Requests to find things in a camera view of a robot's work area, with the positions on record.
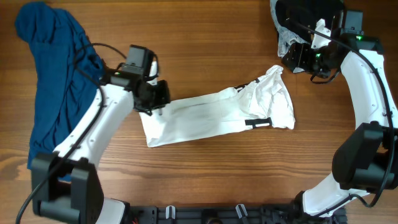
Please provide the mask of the white t-shirt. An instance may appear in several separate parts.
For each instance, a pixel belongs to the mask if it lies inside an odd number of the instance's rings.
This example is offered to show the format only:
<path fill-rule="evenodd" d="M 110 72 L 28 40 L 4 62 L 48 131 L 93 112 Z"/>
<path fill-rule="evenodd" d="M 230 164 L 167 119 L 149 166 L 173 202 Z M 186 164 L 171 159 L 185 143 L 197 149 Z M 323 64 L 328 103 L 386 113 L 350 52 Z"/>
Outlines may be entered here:
<path fill-rule="evenodd" d="M 148 147 L 239 133 L 258 127 L 293 129 L 294 107 L 274 65 L 255 80 L 217 93 L 174 100 L 140 114 Z"/>

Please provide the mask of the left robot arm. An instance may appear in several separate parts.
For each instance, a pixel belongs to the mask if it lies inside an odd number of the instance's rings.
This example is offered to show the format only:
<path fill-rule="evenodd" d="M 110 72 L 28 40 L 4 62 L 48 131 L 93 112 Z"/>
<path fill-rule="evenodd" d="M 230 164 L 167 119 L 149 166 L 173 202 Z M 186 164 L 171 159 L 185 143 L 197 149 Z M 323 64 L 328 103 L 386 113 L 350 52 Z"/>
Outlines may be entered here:
<path fill-rule="evenodd" d="M 64 223 L 131 223 L 130 204 L 104 196 L 98 164 L 112 136 L 132 111 L 152 115 L 170 103 L 167 82 L 158 80 L 157 55 L 131 45 L 125 62 L 107 68 L 90 107 L 52 153 L 32 161 L 35 215 Z"/>

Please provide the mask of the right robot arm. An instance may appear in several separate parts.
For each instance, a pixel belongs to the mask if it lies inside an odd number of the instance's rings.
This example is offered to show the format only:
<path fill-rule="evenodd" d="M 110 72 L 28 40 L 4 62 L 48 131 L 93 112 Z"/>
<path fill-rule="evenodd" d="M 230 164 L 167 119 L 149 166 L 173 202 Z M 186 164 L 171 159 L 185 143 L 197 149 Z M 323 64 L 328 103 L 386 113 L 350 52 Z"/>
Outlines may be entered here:
<path fill-rule="evenodd" d="M 316 187 L 300 192 L 292 204 L 294 220 L 332 217 L 353 200 L 375 206 L 385 190 L 397 187 L 397 107 L 384 73 L 383 47 L 362 30 L 360 11 L 339 10 L 331 26 L 302 6 L 284 6 L 278 23 L 299 35 L 283 57 L 290 69 L 301 68 L 316 84 L 342 74 L 348 84 L 356 127 L 336 150 L 331 174 Z"/>

